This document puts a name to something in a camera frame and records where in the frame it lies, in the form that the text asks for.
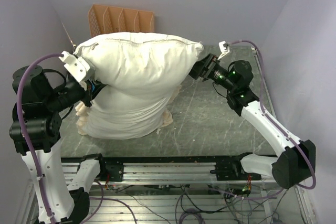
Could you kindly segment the grey pillowcase with cream ruffle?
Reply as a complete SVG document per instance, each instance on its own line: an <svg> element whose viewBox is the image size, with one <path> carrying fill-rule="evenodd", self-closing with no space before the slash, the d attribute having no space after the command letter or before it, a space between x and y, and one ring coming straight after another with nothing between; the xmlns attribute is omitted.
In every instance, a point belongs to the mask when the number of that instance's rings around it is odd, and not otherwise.
<svg viewBox="0 0 336 224"><path fill-rule="evenodd" d="M178 85L160 99L140 99L105 87L87 107L76 107L77 131L80 135L108 140L128 140L146 136L173 123L167 106L181 90Z"/></svg>

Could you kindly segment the white pillow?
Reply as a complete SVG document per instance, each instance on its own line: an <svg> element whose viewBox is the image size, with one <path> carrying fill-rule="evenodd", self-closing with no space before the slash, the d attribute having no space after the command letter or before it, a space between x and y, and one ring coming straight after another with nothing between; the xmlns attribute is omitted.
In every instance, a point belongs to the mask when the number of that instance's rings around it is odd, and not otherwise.
<svg viewBox="0 0 336 224"><path fill-rule="evenodd" d="M90 61L94 79L140 99L160 99L181 85L204 47L157 33L111 33L81 44L75 55Z"/></svg>

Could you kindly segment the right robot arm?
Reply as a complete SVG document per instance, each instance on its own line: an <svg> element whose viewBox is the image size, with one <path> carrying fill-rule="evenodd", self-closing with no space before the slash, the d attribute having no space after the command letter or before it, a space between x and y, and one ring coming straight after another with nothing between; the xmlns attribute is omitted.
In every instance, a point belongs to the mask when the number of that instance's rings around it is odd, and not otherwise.
<svg viewBox="0 0 336 224"><path fill-rule="evenodd" d="M194 64L189 75L193 79L210 79L226 89L225 98L229 107L249 122L276 154L274 157L241 154L231 167L236 179L244 179L249 173L264 175L272 177L285 189L307 178L315 179L315 145L311 140L303 141L292 134L264 108L249 87L254 75L248 61L234 61L224 69L218 57L209 54Z"/></svg>

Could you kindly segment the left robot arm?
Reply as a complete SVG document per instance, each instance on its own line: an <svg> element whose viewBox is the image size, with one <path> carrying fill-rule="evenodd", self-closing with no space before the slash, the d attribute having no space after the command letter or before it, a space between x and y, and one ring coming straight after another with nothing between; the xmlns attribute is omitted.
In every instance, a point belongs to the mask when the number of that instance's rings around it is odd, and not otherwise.
<svg viewBox="0 0 336 224"><path fill-rule="evenodd" d="M89 106L99 89L83 88L74 78L53 88L46 69L23 67L13 74L12 87L20 102L13 108L9 135L27 165L38 199L38 223L83 223L89 213L89 190L107 175L101 154L84 156L73 181L65 181L60 147L60 112L82 101Z"/></svg>

